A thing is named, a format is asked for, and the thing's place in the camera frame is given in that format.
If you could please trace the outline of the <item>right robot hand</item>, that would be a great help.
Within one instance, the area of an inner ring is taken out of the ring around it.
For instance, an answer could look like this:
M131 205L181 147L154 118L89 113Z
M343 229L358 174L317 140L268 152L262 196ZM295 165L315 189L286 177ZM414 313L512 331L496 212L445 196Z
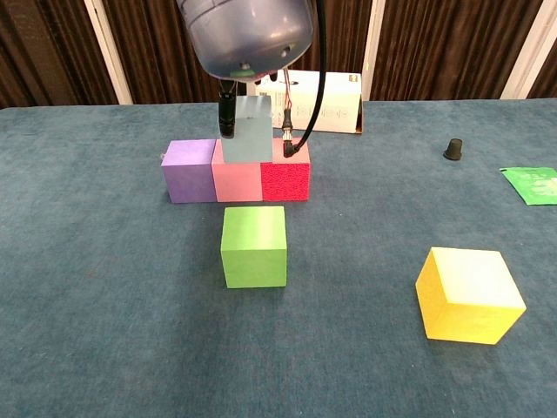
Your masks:
M234 138L237 118L244 120L272 116L269 96L241 96L237 99L237 87L237 81L218 81L218 127L222 138Z

